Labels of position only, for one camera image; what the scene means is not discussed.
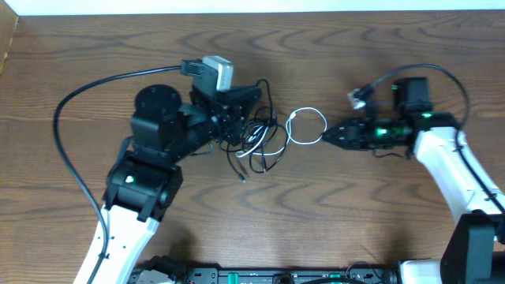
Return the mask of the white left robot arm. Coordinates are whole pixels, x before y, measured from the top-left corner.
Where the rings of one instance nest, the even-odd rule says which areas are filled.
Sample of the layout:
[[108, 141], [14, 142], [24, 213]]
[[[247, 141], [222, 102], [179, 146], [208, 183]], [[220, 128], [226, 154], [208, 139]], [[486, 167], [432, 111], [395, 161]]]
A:
[[125, 283], [181, 187], [178, 162], [213, 140], [237, 145], [245, 120], [260, 100], [257, 86], [206, 95], [191, 102], [165, 84], [143, 88], [135, 98], [132, 136], [123, 140], [110, 169], [92, 244], [77, 283]]

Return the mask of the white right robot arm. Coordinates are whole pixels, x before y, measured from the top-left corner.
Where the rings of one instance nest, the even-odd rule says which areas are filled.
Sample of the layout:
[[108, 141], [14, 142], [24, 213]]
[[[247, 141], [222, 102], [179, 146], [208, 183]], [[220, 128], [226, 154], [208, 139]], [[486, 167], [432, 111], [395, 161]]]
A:
[[502, 283], [504, 194], [473, 155], [462, 124], [437, 112], [425, 77], [407, 77], [392, 85], [395, 118], [379, 119], [372, 87], [349, 94], [363, 118], [346, 118], [322, 134], [323, 141], [350, 151], [406, 148], [431, 174], [456, 223], [438, 260], [403, 260], [381, 276], [383, 283]]

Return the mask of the brown cardboard panel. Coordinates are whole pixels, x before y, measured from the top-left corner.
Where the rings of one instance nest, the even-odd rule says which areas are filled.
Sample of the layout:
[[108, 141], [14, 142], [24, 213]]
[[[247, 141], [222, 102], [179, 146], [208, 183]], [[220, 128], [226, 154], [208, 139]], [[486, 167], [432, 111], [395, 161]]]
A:
[[6, 60], [9, 55], [9, 49], [13, 42], [13, 37], [17, 29], [19, 17], [11, 9], [11, 7], [6, 3], [5, 0], [1, 0], [0, 4], [0, 71], [3, 70], [6, 65]]

